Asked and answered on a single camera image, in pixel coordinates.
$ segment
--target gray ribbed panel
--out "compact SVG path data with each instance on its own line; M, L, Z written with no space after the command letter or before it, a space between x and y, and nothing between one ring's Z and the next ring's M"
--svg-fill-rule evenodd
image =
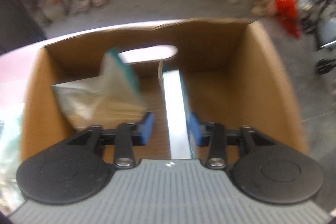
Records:
M14 224L325 224L331 217L313 202L273 206L252 200L224 172L198 160L142 160L118 171L104 190L76 204L27 201Z

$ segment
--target black round disc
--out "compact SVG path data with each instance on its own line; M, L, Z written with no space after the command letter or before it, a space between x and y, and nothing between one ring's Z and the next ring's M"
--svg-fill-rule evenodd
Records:
M26 198L69 204L97 193L108 181L104 161L82 146L53 146L26 160L16 174Z
M323 172L314 160L287 146L259 146L235 163L232 179L252 198L293 204L320 190Z

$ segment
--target concrete floor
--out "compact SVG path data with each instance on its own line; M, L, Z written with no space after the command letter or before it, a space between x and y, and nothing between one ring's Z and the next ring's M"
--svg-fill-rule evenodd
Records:
M225 0L110 0L105 7L63 16L59 5L46 10L54 22L44 27L48 37L109 25L195 17L252 18L248 0L232 6ZM289 37L275 19L261 19L292 81L310 145L310 156L325 171L325 184L317 203L331 211L336 207L336 112L326 80L314 71L314 41Z

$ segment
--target cardboard box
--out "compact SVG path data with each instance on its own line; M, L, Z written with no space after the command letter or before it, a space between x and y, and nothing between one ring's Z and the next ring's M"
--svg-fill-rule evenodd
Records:
M306 152L298 105L285 69L259 22L248 20L178 20L90 30L41 49L31 74L24 110L21 158L63 140L74 129L58 108L51 85L99 74L107 49L122 51L154 45L174 45L177 54L164 61L179 69L190 108L203 121L227 128L250 125ZM151 140L135 147L137 159L169 159L169 141L158 61L131 65L155 115ZM112 161L113 149L104 159ZM229 161L237 157L230 149Z

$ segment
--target red object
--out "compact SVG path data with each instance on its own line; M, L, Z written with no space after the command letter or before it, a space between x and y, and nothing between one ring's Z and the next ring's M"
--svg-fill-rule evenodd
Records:
M275 0L278 19L281 22L282 27L288 32L288 34L296 38L300 38L301 31L297 22L297 11L295 5L295 0Z

